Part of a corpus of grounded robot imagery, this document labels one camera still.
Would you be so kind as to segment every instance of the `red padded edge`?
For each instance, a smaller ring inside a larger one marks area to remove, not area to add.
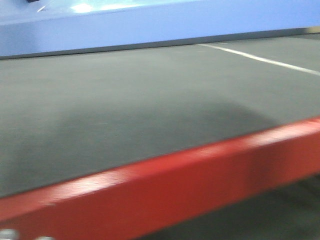
[[[320,171],[320,116],[0,199],[22,240],[132,239]]]

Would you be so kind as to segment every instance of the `gray mat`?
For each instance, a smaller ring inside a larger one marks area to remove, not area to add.
[[[0,197],[316,116],[319,92],[318,76],[199,45],[2,60]]]

